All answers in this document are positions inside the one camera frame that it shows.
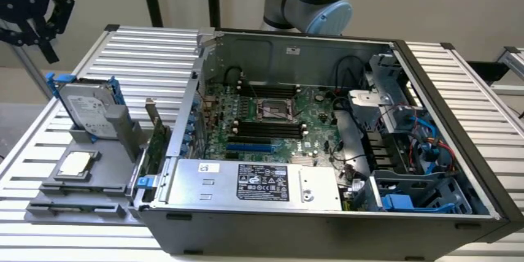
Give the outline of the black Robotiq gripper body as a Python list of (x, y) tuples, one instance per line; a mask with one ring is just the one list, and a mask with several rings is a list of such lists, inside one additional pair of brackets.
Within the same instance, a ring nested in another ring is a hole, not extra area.
[(32, 20), (35, 25), (45, 24), (52, 0), (1, 0), (1, 19), (19, 24)]

